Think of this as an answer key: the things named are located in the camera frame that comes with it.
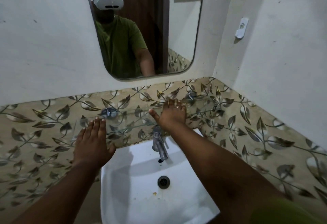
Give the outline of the person's left hand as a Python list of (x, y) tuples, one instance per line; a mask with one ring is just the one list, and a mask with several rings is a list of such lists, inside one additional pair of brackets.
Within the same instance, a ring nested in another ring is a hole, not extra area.
[(106, 142), (106, 121), (100, 119), (99, 138), (98, 140), (91, 140), (92, 121), (88, 126), (81, 129), (78, 135), (82, 135), (82, 141), (80, 143), (79, 151), (73, 153), (72, 166), (77, 167), (79, 165), (88, 166), (99, 170), (107, 161), (108, 146)]

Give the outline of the person's right hand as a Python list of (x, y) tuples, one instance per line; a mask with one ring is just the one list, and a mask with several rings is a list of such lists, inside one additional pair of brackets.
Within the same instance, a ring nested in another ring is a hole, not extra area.
[(181, 110), (182, 102), (178, 100), (178, 108), (171, 108), (171, 99), (167, 99), (162, 107), (161, 124), (159, 125), (165, 131), (177, 130), (181, 127), (187, 127), (186, 116)]

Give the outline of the person's right forearm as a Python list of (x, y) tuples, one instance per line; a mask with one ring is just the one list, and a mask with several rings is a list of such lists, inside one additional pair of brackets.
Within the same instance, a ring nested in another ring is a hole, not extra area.
[(160, 126), (181, 148), (226, 224), (248, 224), (259, 207), (278, 198), (285, 200), (282, 193), (254, 168), (186, 124)]

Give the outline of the person's left forearm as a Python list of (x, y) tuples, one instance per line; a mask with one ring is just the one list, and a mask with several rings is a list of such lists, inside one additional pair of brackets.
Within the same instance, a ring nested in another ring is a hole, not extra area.
[(73, 224), (101, 166), (81, 161), (11, 224)]

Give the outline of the clear glass shelf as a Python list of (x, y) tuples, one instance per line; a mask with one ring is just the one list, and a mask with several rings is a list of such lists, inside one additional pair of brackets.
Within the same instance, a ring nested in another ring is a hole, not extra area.
[[(149, 114), (149, 110), (154, 109), (157, 113), (162, 111), (165, 99), (166, 98), (152, 102), (149, 106), (137, 106), (135, 109), (113, 107), (117, 109), (119, 113), (117, 117), (111, 119), (103, 118), (100, 116), (100, 113), (88, 118), (82, 116), (75, 123), (73, 132), (74, 138), (82, 128), (87, 127), (91, 120), (98, 117), (106, 121), (108, 141), (122, 140), (123, 145), (125, 145), (130, 143), (134, 135), (138, 136), (137, 141), (144, 141), (150, 137), (156, 125), (155, 120)], [(187, 106), (187, 120), (189, 123), (199, 121), (202, 118), (209, 118), (210, 114), (214, 114), (221, 110), (217, 101), (208, 95), (198, 95), (194, 102), (190, 102), (185, 97), (180, 101)]]

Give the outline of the chrome sink faucet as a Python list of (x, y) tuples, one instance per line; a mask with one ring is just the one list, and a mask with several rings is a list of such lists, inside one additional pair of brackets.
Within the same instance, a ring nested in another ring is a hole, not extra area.
[(160, 156), (160, 162), (163, 162), (168, 159), (168, 154), (165, 148), (165, 143), (161, 135), (161, 127), (158, 125), (154, 126), (153, 128), (153, 145), (152, 149), (153, 151), (156, 151), (159, 153)]

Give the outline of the white ceramic sink basin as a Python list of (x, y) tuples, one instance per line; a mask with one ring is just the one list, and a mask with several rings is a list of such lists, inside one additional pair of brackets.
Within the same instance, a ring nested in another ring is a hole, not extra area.
[[(206, 224), (220, 213), (174, 139), (163, 140), (168, 160), (148, 140), (118, 148), (102, 167), (103, 224)], [(168, 189), (158, 187), (161, 176)]]

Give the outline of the metal sink drain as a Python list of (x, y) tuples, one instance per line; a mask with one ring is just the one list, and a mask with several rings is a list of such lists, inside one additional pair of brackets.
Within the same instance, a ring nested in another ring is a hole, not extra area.
[(160, 189), (168, 189), (170, 186), (170, 179), (167, 176), (161, 176), (157, 180), (157, 185)]

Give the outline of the green shirt sleeve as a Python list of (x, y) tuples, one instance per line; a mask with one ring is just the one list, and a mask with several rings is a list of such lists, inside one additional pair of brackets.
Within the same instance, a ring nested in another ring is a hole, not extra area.
[(327, 224), (285, 198), (273, 198), (258, 207), (248, 224)]

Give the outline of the rounded wall mirror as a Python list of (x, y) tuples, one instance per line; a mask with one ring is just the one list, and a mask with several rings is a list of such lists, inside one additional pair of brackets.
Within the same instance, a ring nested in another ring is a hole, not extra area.
[(89, 0), (104, 67), (129, 80), (193, 63), (202, 0)]

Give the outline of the white plastic wall holder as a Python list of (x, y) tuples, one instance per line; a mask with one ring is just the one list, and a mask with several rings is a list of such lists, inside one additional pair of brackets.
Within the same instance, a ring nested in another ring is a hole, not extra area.
[(235, 32), (235, 38), (241, 40), (245, 36), (249, 19), (247, 17), (242, 17), (238, 26), (238, 29)]

